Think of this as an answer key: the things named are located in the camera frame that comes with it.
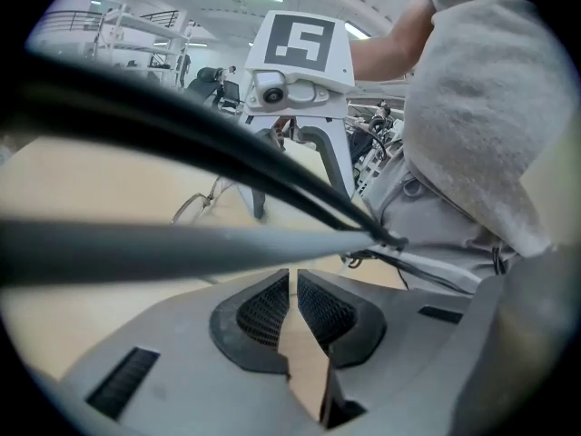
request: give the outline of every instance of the white robot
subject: white robot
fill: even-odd
[[[331,185],[355,193],[344,118],[345,94],[354,86],[344,22],[320,15],[271,11],[246,60],[251,89],[240,124],[267,135],[281,116],[296,118],[300,138],[317,145]],[[241,188],[254,214],[260,196]]]

